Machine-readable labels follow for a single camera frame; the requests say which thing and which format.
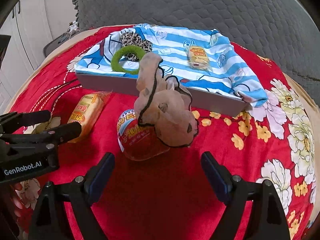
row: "white cabinet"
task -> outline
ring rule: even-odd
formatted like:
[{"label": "white cabinet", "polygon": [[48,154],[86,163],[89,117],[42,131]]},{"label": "white cabinet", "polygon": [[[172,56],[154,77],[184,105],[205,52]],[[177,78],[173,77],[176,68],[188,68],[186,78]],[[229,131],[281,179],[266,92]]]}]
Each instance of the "white cabinet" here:
[{"label": "white cabinet", "polygon": [[7,17],[0,29],[0,34],[10,35],[11,39],[0,69],[0,82],[11,97],[19,90],[34,69],[24,50],[16,17],[12,13]]},{"label": "white cabinet", "polygon": [[20,0],[15,13],[22,44],[37,69],[44,60],[44,46],[52,41],[44,0]]},{"label": "white cabinet", "polygon": [[9,104],[11,97],[7,90],[4,88],[3,84],[0,83],[0,114],[2,114]]},{"label": "white cabinet", "polygon": [[0,69],[0,114],[44,60],[52,41],[44,0],[20,0],[0,29],[11,39]]}]

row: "snack package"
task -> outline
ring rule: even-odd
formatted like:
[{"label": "snack package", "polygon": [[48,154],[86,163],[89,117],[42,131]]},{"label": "snack package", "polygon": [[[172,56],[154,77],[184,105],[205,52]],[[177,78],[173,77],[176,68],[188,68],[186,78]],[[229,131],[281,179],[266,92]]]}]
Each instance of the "snack package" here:
[{"label": "snack package", "polygon": [[121,151],[133,161],[143,161],[170,149],[158,139],[154,127],[138,125],[133,109],[120,115],[117,133]]},{"label": "snack package", "polygon": [[189,46],[188,48],[189,64],[192,68],[207,70],[210,66],[209,58],[200,46]]},{"label": "snack package", "polygon": [[97,92],[88,95],[84,95],[76,108],[73,110],[68,123],[78,122],[81,124],[81,134],[79,137],[68,141],[70,143],[76,143],[86,137],[95,122],[97,121],[105,103],[110,97],[111,92]]}]

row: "yellow flower print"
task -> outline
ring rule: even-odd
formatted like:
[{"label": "yellow flower print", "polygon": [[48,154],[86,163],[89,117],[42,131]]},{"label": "yellow flower print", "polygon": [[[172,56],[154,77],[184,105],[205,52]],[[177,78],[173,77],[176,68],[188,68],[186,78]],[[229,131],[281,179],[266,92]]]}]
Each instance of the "yellow flower print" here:
[{"label": "yellow flower print", "polygon": [[243,147],[244,147],[243,140],[239,136],[237,136],[235,133],[233,134],[231,141],[233,141],[236,148],[238,148],[239,150],[243,149]]},{"label": "yellow flower print", "polygon": [[301,221],[303,219],[303,216],[304,216],[304,211],[300,214],[300,221],[298,219],[295,219],[292,222],[291,227],[289,228],[289,233],[290,233],[291,240],[293,239],[294,235],[298,232],[300,223],[301,223]]},{"label": "yellow flower print", "polygon": [[303,219],[303,216],[304,216],[304,211],[301,213],[301,215],[300,215],[300,222],[301,222],[301,220]]},{"label": "yellow flower print", "polygon": [[269,58],[266,58],[266,57],[261,57],[259,55],[257,55],[262,61],[266,61],[266,62],[270,62],[270,59]]},{"label": "yellow flower print", "polygon": [[231,125],[231,120],[230,120],[229,118],[225,118],[225,119],[223,119],[223,120],[224,120],[224,122],[225,122],[228,126]]},{"label": "yellow flower print", "polygon": [[195,117],[196,119],[198,119],[198,118],[200,117],[200,114],[199,114],[199,112],[198,112],[197,110],[192,111],[192,113],[193,113],[193,115],[194,115],[194,117]]},{"label": "yellow flower print", "polygon": [[210,112],[210,116],[213,117],[214,119],[219,119],[221,114],[215,113],[215,112]]},{"label": "yellow flower print", "polygon": [[296,234],[296,229],[295,228],[289,228],[289,233],[290,233],[290,239],[292,240],[294,235]]},{"label": "yellow flower print", "polygon": [[251,130],[252,130],[252,126],[248,121],[239,122],[239,132],[243,133],[245,136],[248,136]]},{"label": "yellow flower print", "polygon": [[203,119],[201,120],[203,126],[210,126],[211,120],[210,119]]},{"label": "yellow flower print", "polygon": [[242,116],[243,115],[243,113],[242,112],[240,112],[236,117],[232,117],[233,119],[235,119],[235,120],[237,120],[240,116]]},{"label": "yellow flower print", "polygon": [[288,223],[291,223],[292,219],[294,219],[296,215],[296,211],[293,210],[291,213],[290,213],[290,217],[288,218]]},{"label": "yellow flower print", "polygon": [[294,185],[294,193],[295,193],[296,197],[300,197],[301,192],[300,192],[300,185],[299,185],[299,183],[297,183],[297,185]]},{"label": "yellow flower print", "polygon": [[257,134],[258,139],[262,139],[264,140],[264,142],[268,142],[269,138],[271,137],[271,133],[266,126],[261,127],[260,125],[258,125]]},{"label": "yellow flower print", "polygon": [[301,195],[305,196],[308,193],[308,185],[305,181],[300,185]]},{"label": "yellow flower print", "polygon": [[244,112],[243,115],[242,115],[242,119],[243,120],[251,120],[251,115],[247,112]]},{"label": "yellow flower print", "polygon": [[296,231],[298,231],[297,229],[299,228],[299,220],[298,219],[295,219],[292,224],[291,224],[291,227],[294,228]]}]

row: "red snack bag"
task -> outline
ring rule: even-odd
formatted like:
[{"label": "red snack bag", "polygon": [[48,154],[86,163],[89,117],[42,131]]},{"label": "red snack bag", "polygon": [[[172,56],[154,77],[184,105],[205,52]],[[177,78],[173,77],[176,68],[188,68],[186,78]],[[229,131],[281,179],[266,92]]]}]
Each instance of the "red snack bag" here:
[{"label": "red snack bag", "polygon": [[117,133],[121,151],[133,161],[143,161],[170,149],[157,138],[152,126],[138,125],[133,109],[126,110],[120,115]]}]

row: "white and blue striped fabric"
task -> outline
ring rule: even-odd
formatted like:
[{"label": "white and blue striped fabric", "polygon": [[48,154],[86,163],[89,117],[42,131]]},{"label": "white and blue striped fabric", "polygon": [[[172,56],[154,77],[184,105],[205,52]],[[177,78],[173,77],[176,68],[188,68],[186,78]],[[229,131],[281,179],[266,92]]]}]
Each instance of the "white and blue striped fabric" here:
[{"label": "white and blue striped fabric", "polygon": [[[76,73],[94,75],[116,75],[137,78],[123,72],[113,72],[111,59],[113,54],[122,47],[121,35],[124,32],[138,33],[141,38],[152,42],[152,52],[159,54],[160,63],[166,74],[175,75],[185,87],[219,93],[232,98],[249,102],[259,107],[268,97],[255,73],[246,62],[234,51],[229,39],[217,30],[200,31],[182,27],[154,26],[138,24],[111,33],[105,38],[104,46],[94,45],[82,59],[75,64]],[[206,51],[211,68],[195,70],[190,68],[186,47],[201,46]],[[124,69],[133,70],[139,63],[120,60]]]}]

